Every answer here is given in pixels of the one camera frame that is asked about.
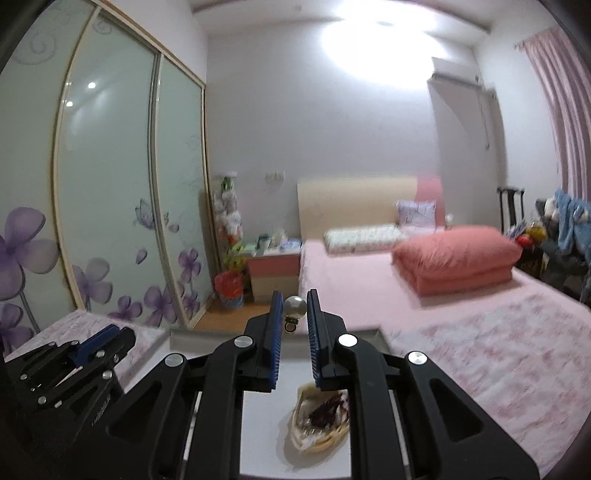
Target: curtain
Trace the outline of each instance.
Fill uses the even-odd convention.
[[[540,32],[520,47],[548,100],[561,188],[591,200],[591,73],[560,28]]]

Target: glass panel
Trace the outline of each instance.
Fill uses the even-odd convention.
[[[92,9],[81,0],[51,4],[0,74],[0,336],[24,312],[14,335],[4,335],[9,351],[35,321],[43,329],[73,310],[57,247],[51,157],[64,78]]]
[[[201,88],[163,59],[158,107],[158,187],[166,246],[190,319],[213,293],[206,255],[207,209]]]
[[[148,179],[155,55],[99,16],[80,46],[60,137],[64,243],[88,310],[176,321],[158,255]]]

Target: flower stem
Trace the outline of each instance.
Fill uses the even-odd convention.
[[[29,305],[27,297],[25,297],[24,290],[21,292],[20,298],[21,298],[21,302],[22,302],[22,307],[25,309],[25,312],[26,312],[27,316],[29,317],[29,321],[31,322],[31,325],[33,326],[33,330],[35,331],[35,334],[39,333],[41,331],[41,329],[39,328],[39,324],[37,323],[37,321],[35,320],[35,317],[33,316],[33,312],[31,311],[31,306]]]

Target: floral blanket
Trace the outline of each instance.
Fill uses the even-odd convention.
[[[591,411],[591,326],[542,295],[384,333],[395,355],[426,353],[531,455],[541,476]]]

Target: beige headboard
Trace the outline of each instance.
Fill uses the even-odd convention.
[[[414,200],[416,177],[316,179],[297,186],[303,240],[331,228],[396,223],[397,200]]]

